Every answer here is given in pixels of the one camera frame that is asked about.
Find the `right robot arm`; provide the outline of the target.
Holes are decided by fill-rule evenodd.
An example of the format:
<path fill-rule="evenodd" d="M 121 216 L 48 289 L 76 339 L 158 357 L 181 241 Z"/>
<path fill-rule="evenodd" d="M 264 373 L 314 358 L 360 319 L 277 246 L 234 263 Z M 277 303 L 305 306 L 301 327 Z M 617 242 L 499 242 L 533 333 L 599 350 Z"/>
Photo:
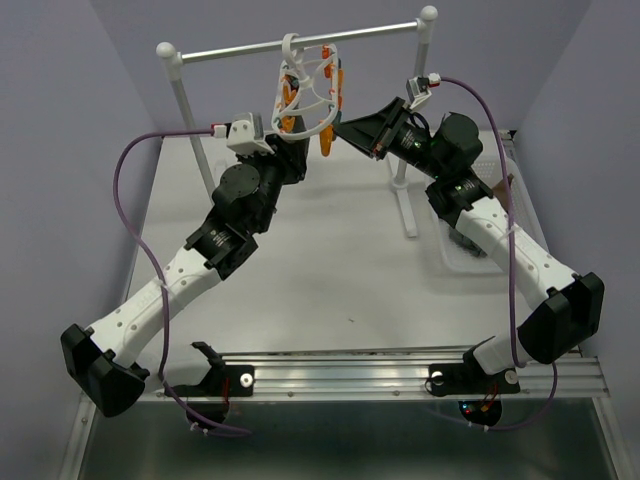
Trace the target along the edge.
<path fill-rule="evenodd" d="M 477 345 L 461 364 L 466 387 L 482 390 L 497 373 L 531 360 L 550 364 L 598 331 L 603 281 L 562 264 L 510 218 L 472 168 L 483 144 L 471 118 L 450 113 L 431 133 L 421 115 L 395 98 L 374 114 L 336 119 L 333 129 L 371 158 L 391 153 L 430 177 L 426 195 L 438 218 L 507 274 L 510 296 L 526 300 L 531 313 L 521 325 Z"/>

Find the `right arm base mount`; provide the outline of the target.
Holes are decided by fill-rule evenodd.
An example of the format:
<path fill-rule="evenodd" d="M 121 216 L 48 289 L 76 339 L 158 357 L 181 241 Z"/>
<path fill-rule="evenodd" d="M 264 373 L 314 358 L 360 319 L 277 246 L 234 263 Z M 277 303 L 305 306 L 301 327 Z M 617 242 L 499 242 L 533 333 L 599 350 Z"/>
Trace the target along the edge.
<path fill-rule="evenodd" d="M 470 367 L 464 363 L 440 363 L 431 364 L 428 371 L 425 388 L 436 397 L 517 394 L 521 391 L 513 369 L 487 375 L 480 367 Z"/>

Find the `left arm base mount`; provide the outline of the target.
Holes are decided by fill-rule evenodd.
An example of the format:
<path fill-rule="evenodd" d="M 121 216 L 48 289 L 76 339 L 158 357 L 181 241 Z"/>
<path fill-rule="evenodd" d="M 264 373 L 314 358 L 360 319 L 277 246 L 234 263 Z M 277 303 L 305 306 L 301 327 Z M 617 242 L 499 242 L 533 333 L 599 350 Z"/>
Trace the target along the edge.
<path fill-rule="evenodd" d="M 203 341 L 191 343 L 205 363 L 188 362 L 169 373 L 169 385 L 180 397 L 244 398 L 253 395 L 255 367 L 225 360 Z"/>

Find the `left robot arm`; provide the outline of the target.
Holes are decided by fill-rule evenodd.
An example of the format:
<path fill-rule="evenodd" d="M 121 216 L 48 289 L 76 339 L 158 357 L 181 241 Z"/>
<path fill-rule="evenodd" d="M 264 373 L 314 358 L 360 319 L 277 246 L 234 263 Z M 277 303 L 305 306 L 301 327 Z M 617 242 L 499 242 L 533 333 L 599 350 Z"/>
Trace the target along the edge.
<path fill-rule="evenodd" d="M 166 267 L 125 303 L 87 327 L 61 335 L 66 370 L 106 417 L 143 394 L 150 373 L 137 360 L 157 333 L 200 295 L 231 276 L 257 250 L 286 185 L 303 181 L 309 142 L 266 138 L 267 152 L 239 155 L 212 193 L 213 206 Z"/>

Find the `white round clip hanger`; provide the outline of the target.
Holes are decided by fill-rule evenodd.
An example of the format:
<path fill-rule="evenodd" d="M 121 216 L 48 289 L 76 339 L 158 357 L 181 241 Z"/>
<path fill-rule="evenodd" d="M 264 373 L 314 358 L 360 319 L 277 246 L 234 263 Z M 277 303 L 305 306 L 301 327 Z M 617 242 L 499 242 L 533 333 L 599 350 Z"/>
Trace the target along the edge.
<path fill-rule="evenodd" d="M 342 113 L 344 70 L 338 49 L 333 43 L 296 47 L 296 33 L 283 37 L 282 62 L 279 67 L 278 90 L 271 115 L 271 128 L 287 141 L 318 138 L 329 125 L 333 126 L 337 113 Z M 299 89 L 293 102 L 283 105 L 282 78 L 291 75 L 298 79 Z M 295 118 L 291 133 L 280 131 L 280 119 Z"/>

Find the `grey sock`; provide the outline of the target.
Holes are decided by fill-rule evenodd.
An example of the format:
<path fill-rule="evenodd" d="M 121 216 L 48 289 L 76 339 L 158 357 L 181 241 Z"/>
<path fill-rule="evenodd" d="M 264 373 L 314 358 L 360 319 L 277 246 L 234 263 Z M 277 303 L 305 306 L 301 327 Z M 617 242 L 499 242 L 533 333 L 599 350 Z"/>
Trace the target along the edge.
<path fill-rule="evenodd" d="M 472 240 L 470 240 L 468 237 L 462 235 L 459 231 L 450 228 L 449 232 L 449 239 L 455 244 L 457 245 L 459 248 L 461 248 L 463 251 L 465 251 L 467 254 L 475 257 L 475 258 L 485 258 L 486 257 L 486 253 L 476 244 L 474 243 Z"/>

